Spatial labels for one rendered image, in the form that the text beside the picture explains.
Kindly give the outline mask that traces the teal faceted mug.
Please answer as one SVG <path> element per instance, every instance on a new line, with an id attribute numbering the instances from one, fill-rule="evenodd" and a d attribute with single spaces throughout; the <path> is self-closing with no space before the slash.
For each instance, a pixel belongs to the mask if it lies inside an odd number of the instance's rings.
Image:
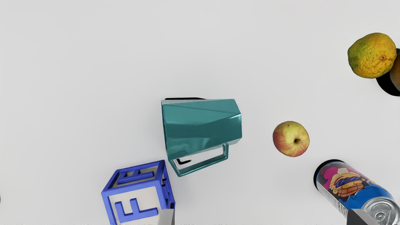
<path id="1" fill-rule="evenodd" d="M 164 142 L 178 177 L 228 159 L 229 147 L 242 138 L 242 115 L 235 99 L 166 98 L 161 101 Z M 222 148 L 220 155 L 185 168 L 184 157 Z"/>

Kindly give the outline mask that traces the red yellow apple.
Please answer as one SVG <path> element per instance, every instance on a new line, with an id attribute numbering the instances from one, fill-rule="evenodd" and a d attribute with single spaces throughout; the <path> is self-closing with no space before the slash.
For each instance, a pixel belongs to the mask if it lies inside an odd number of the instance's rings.
<path id="1" fill-rule="evenodd" d="M 308 132 L 295 121 L 285 121 L 277 125 L 272 139 L 276 149 L 289 157 L 303 155 L 310 144 Z"/>

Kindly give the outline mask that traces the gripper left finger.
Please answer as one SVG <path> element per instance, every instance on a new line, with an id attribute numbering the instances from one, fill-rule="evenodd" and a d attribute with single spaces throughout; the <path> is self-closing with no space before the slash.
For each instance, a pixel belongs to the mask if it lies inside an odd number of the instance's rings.
<path id="1" fill-rule="evenodd" d="M 166 208 L 161 210 L 157 225 L 175 225 L 175 209 Z"/>

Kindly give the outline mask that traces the colourful printed drink can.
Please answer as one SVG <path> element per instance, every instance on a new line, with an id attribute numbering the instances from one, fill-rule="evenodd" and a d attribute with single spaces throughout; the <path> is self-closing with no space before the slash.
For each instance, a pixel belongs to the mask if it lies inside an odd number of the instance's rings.
<path id="1" fill-rule="evenodd" d="M 320 164 L 314 185 L 344 217 L 361 209 L 379 225 L 400 225 L 400 206 L 392 194 L 341 160 Z"/>

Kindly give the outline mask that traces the orange fruit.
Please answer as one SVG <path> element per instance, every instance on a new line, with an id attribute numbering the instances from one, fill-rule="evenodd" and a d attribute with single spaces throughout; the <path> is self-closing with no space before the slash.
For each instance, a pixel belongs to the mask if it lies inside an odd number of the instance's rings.
<path id="1" fill-rule="evenodd" d="M 393 67 L 389 72 L 390 80 L 395 88 L 400 92 L 400 53 L 394 61 Z"/>

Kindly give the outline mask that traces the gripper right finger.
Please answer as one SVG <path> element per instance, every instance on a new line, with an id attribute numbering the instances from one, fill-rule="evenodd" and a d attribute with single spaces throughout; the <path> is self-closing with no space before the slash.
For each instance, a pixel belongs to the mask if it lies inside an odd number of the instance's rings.
<path id="1" fill-rule="evenodd" d="M 346 225 L 380 225 L 366 211 L 355 208 L 347 211 Z"/>

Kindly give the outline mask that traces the yellow green citrus fruit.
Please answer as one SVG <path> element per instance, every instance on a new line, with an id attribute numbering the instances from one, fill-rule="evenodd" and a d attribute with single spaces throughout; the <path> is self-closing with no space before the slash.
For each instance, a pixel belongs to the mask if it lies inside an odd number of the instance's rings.
<path id="1" fill-rule="evenodd" d="M 389 72 L 397 58 L 396 45 L 387 34 L 371 33 L 353 43 L 347 50 L 348 63 L 361 78 L 379 78 Z"/>

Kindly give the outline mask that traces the blue letter block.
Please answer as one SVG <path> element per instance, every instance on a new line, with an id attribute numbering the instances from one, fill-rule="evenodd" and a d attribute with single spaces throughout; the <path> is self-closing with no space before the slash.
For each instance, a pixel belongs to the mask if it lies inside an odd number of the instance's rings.
<path id="1" fill-rule="evenodd" d="M 101 195 L 110 225 L 156 225 L 176 205 L 164 160 L 116 170 Z"/>

